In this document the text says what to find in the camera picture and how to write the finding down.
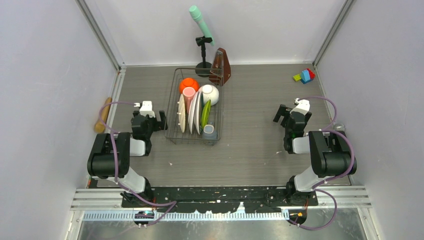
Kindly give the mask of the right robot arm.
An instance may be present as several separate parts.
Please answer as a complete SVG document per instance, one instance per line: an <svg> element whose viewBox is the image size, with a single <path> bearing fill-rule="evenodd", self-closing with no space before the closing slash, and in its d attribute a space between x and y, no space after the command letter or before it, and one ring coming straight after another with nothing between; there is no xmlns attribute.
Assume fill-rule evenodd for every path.
<svg viewBox="0 0 424 240"><path fill-rule="evenodd" d="M343 131L315 130L305 132L312 114L308 103L290 108L281 104L273 119L284 128L283 147L289 154L308 154L310 166L293 175L286 183L285 201L299 205L310 199L315 189L337 176L351 175L357 165Z"/></svg>

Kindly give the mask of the green rimmed white plate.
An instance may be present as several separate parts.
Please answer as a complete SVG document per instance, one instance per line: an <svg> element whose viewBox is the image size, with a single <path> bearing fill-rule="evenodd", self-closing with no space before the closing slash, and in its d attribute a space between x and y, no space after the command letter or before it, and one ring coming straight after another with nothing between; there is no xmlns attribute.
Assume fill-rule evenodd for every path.
<svg viewBox="0 0 424 240"><path fill-rule="evenodd" d="M197 92L197 98L195 101L195 106L194 106L194 116L193 116L193 123L194 123L194 127L196 132L200 135L201 134L201 123L200 123L200 118L201 118L201 106L202 106L202 91L198 91Z"/></svg>

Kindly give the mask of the pink mug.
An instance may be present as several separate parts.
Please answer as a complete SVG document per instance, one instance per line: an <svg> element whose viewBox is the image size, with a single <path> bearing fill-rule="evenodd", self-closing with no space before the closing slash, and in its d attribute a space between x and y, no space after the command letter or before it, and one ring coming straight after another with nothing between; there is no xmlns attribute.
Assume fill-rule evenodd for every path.
<svg viewBox="0 0 424 240"><path fill-rule="evenodd" d="M190 112L191 102L197 91L193 87L185 87L182 91L186 113Z"/></svg>

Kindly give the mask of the orange bowl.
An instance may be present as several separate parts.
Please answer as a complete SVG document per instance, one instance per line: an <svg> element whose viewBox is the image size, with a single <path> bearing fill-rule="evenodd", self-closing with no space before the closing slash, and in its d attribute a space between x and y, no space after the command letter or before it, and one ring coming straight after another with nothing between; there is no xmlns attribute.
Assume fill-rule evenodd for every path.
<svg viewBox="0 0 424 240"><path fill-rule="evenodd" d="M191 78L191 77L184 78L179 84L179 88L178 88L179 93L182 94L183 90L188 87L193 88L197 92L200 88L200 85L194 78Z"/></svg>

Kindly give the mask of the small grey patterned mug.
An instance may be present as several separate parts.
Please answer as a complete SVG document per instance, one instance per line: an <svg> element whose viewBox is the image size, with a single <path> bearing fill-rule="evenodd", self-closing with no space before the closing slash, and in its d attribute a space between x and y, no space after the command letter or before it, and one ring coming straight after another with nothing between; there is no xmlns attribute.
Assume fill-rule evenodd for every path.
<svg viewBox="0 0 424 240"><path fill-rule="evenodd" d="M218 132L213 124L206 124L202 131L202 138L205 140L216 140Z"/></svg>

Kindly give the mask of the woven bamboo plate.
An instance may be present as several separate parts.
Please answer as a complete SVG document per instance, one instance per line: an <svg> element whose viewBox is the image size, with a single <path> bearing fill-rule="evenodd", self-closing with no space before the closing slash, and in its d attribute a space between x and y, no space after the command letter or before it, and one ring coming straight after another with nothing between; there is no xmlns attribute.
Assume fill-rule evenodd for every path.
<svg viewBox="0 0 424 240"><path fill-rule="evenodd" d="M182 133L186 130L186 104L184 95L181 94L179 97L178 103L178 111L177 111L177 117L178 117L178 126L180 127L180 130Z"/></svg>

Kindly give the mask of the white bowl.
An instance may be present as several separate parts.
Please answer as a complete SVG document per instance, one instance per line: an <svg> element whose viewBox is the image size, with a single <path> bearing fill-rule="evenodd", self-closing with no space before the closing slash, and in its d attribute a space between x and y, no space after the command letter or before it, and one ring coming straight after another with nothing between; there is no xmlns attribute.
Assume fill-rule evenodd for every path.
<svg viewBox="0 0 424 240"><path fill-rule="evenodd" d="M220 92L214 84L205 84L199 88L199 91L202 92L204 105L208 100L211 100L211 106L218 103Z"/></svg>

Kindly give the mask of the black wire dish rack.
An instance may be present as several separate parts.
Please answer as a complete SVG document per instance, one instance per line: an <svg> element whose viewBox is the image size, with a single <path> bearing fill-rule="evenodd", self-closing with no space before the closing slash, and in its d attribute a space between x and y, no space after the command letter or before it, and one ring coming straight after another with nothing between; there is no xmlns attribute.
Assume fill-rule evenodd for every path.
<svg viewBox="0 0 424 240"><path fill-rule="evenodd" d="M222 70L179 67L174 71L165 137L175 144L215 145L224 112Z"/></svg>

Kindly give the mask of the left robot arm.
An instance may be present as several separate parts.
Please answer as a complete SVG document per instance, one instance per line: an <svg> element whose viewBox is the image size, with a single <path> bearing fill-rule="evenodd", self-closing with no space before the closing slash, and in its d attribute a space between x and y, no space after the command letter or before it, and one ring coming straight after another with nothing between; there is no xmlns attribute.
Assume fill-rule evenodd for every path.
<svg viewBox="0 0 424 240"><path fill-rule="evenodd" d="M149 156L152 150L151 136L166 130L167 117L159 111L160 120L154 114L133 112L130 121L132 132L96 135L87 160L87 171L92 177L118 183L130 193L141 207L148 207L154 199L149 180L130 167L131 157Z"/></svg>

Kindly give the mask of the white printed round plate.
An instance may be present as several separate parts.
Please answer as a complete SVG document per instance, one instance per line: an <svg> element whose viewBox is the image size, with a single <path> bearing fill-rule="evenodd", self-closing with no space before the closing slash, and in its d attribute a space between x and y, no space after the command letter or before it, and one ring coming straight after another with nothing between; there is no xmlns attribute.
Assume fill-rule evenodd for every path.
<svg viewBox="0 0 424 240"><path fill-rule="evenodd" d="M190 102L190 108L189 108L189 112L188 112L188 130L189 130L190 134L193 133L194 114L195 114L198 96L199 96L199 92L196 92L193 99Z"/></svg>

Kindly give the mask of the lime green plate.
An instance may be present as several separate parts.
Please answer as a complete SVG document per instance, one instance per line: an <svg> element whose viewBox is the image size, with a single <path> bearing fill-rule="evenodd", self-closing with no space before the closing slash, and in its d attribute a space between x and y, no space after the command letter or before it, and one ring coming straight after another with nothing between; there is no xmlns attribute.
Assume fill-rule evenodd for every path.
<svg viewBox="0 0 424 240"><path fill-rule="evenodd" d="M200 118L202 129L208 124L210 111L211 111L211 100L208 100L202 109L202 114Z"/></svg>

